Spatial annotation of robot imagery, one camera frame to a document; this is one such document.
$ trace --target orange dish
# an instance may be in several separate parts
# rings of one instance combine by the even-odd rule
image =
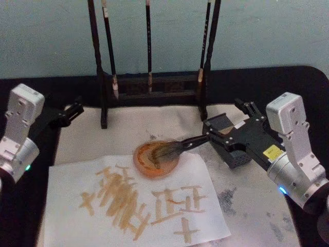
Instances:
[[[155,164],[150,161],[149,155],[155,148],[161,144],[166,143],[165,141],[148,142],[139,146],[134,152],[134,164],[136,168],[148,178],[160,177],[171,172],[178,164],[179,158],[170,161]]]

